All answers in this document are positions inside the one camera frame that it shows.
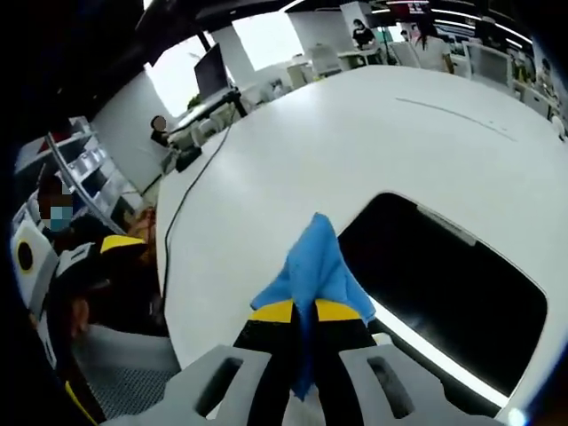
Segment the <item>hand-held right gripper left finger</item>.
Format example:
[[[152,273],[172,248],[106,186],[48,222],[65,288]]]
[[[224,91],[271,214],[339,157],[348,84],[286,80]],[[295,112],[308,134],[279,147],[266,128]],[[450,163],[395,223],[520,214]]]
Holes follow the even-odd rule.
[[[233,345],[219,344],[166,384],[140,414],[107,425],[281,425],[296,376],[296,308],[288,299],[249,316]]]

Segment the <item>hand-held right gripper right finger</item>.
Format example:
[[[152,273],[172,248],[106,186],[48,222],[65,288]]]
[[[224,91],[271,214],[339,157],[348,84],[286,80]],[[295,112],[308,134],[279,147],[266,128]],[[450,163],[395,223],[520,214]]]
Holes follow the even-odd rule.
[[[446,399],[439,379],[393,344],[379,345],[359,313],[318,299],[314,382],[327,425],[498,425]]]

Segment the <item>person's left hand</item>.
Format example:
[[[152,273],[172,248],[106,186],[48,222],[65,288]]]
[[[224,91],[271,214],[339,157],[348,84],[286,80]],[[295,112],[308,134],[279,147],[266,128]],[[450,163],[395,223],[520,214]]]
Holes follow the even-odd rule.
[[[68,329],[73,339],[88,331],[89,317],[90,307],[86,299],[78,297],[71,301]]]

